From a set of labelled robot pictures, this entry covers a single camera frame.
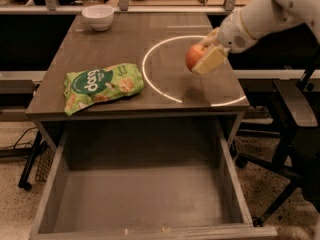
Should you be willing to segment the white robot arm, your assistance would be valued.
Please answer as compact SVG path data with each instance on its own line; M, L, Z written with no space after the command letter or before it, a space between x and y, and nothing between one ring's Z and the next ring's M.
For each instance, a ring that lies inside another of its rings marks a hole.
M230 53L242 53L263 37L306 24L320 41L320 0L252 0L233 11L198 44L189 48L187 68L205 74Z

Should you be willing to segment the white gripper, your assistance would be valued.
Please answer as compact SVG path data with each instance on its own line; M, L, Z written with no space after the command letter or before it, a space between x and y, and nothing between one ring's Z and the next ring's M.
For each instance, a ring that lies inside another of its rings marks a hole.
M242 53L253 47L257 43L249 31L253 18L254 11L251 9L240 9L229 14L219 28L214 28L199 42L204 47L197 49L199 56L191 71L198 75L205 74L221 66L229 52Z

